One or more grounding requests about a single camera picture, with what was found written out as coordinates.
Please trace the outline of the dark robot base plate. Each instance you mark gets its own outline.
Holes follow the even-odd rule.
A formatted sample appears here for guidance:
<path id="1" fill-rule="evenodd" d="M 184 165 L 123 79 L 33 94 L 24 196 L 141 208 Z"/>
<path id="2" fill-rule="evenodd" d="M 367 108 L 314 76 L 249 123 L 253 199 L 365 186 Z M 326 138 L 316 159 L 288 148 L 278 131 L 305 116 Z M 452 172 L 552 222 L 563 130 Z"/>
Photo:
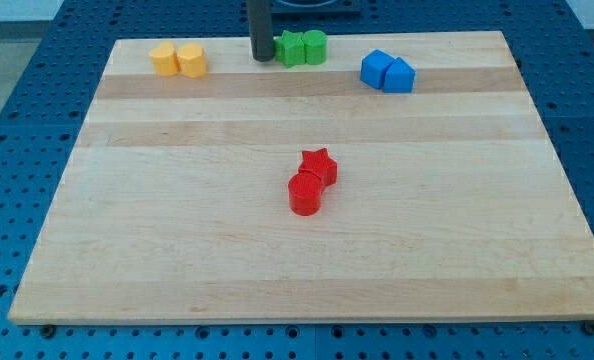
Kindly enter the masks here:
<path id="1" fill-rule="evenodd" d="M 360 13 L 360 0 L 271 0 L 274 14 Z"/>

